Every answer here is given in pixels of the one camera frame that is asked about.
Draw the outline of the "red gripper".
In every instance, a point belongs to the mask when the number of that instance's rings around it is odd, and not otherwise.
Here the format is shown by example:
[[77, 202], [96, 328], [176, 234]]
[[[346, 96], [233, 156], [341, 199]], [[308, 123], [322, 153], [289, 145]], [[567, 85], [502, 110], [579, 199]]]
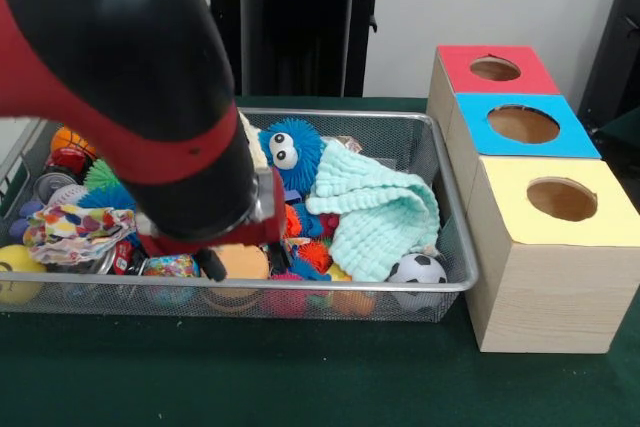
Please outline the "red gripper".
[[213, 281], [225, 280], [227, 271], [216, 252], [209, 247], [228, 244], [268, 244], [269, 276], [287, 274], [290, 269], [289, 254], [286, 248], [277, 242], [286, 229], [283, 181], [275, 167], [258, 168], [256, 185], [257, 200], [255, 208], [248, 217], [233, 229], [216, 234], [212, 239], [199, 241], [173, 239], [161, 233], [143, 212], [136, 214], [138, 238], [151, 256], [194, 254], [199, 250], [197, 264], [200, 271]]

